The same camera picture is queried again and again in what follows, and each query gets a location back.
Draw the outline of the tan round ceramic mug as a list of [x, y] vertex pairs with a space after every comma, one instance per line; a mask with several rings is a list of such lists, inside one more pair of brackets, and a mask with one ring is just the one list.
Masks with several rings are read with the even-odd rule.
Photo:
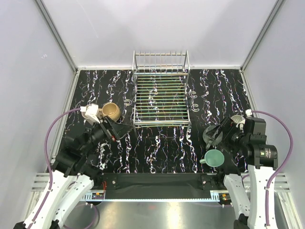
[[102, 116], [108, 116], [113, 121], [118, 121], [121, 117], [121, 111], [117, 104], [107, 103], [102, 107]]

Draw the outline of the grey speckled ceramic mug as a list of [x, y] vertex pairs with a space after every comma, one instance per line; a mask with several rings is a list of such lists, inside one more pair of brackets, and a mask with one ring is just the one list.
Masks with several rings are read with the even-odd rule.
[[205, 142], [205, 149], [208, 150], [212, 146], [218, 145], [223, 138], [223, 133], [219, 126], [211, 125], [203, 132], [203, 141]]

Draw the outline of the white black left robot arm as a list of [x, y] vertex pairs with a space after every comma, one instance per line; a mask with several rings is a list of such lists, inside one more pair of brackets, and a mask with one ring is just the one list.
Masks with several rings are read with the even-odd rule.
[[103, 185], [102, 172], [88, 162], [101, 142], [118, 141], [131, 125], [119, 124], [104, 117], [80, 136], [62, 143], [54, 163], [49, 166], [50, 178], [34, 210], [16, 229], [61, 229], [80, 199], [90, 190]]

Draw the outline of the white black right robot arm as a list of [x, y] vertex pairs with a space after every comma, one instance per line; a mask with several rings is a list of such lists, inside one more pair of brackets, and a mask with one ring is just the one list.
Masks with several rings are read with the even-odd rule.
[[227, 189], [235, 212], [235, 229], [276, 229], [274, 172], [278, 167], [278, 153], [266, 143], [264, 119], [247, 117], [243, 127], [232, 118], [224, 118], [210, 133], [212, 138], [222, 136], [220, 145], [228, 152], [242, 153], [248, 160], [250, 194], [241, 173], [236, 169], [223, 169], [216, 177], [216, 185]]

